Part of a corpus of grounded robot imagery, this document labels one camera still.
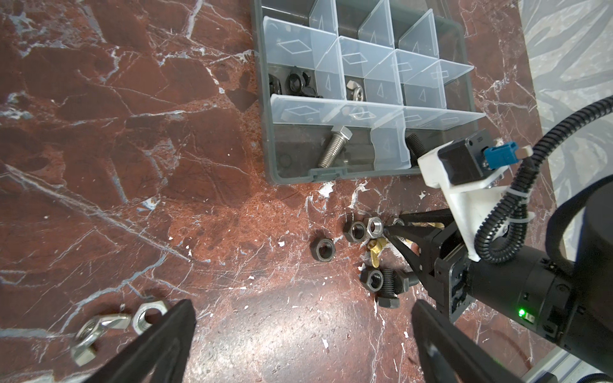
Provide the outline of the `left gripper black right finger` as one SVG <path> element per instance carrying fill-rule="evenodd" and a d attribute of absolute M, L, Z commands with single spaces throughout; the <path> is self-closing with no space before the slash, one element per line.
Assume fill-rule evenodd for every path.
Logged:
<path fill-rule="evenodd" d="M 426 382 L 520 381 L 426 301 L 416 301 L 411 319 Z"/>

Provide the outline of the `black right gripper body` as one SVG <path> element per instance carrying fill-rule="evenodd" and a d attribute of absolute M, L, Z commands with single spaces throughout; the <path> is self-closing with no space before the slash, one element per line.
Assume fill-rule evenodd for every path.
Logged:
<path fill-rule="evenodd" d="M 467 282 L 471 260 L 456 223 L 438 229 L 428 260 L 428 295 L 435 301 L 438 312 L 455 323 L 474 301 Z"/>

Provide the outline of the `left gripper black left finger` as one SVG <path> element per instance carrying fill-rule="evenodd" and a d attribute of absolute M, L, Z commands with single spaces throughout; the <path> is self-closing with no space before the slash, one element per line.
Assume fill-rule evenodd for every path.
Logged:
<path fill-rule="evenodd" d="M 183 299 L 86 381 L 182 383 L 195 328 L 193 303 Z"/>

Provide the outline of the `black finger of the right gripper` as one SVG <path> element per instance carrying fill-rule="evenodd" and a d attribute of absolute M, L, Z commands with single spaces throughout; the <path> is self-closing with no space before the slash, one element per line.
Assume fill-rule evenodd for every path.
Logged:
<path fill-rule="evenodd" d="M 399 218 L 405 226 L 432 226 L 434 228 L 446 228 L 454 221 L 448 208 L 430 212 L 402 212 Z"/>
<path fill-rule="evenodd" d="M 386 239 L 400 252 L 423 287 L 429 287 L 434 278 L 434 266 L 440 256 L 441 245 L 437 237 L 442 229 L 433 226 L 387 226 Z"/>

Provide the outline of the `silver hex bolt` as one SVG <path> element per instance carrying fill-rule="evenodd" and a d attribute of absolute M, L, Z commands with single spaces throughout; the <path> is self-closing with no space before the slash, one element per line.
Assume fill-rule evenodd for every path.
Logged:
<path fill-rule="evenodd" d="M 335 159 L 343 150 L 347 142 L 353 137 L 351 130 L 344 126 L 338 125 L 331 130 L 332 136 L 326 149 L 319 159 L 318 167 L 321 169 L 328 169 L 332 166 Z"/>

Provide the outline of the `grey plastic organizer box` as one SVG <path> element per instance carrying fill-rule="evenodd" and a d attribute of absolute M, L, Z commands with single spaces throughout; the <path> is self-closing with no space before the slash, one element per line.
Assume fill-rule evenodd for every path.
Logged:
<path fill-rule="evenodd" d="M 477 129 L 463 27 L 443 1 L 254 1 L 268 180 L 415 175 L 410 135 L 436 147 Z M 333 127 L 353 137 L 328 169 Z"/>

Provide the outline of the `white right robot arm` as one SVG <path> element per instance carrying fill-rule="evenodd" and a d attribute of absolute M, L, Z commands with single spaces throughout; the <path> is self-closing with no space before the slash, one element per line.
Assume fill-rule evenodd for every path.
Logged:
<path fill-rule="evenodd" d="M 501 264 L 473 262 L 450 210 L 404 216 L 386 238 L 410 265 L 388 290 L 419 282 L 432 298 L 412 311 L 427 382 L 514 382 L 517 377 L 455 326 L 476 299 L 612 380 L 612 179 L 568 200 L 549 220 L 546 249 L 522 247 Z"/>

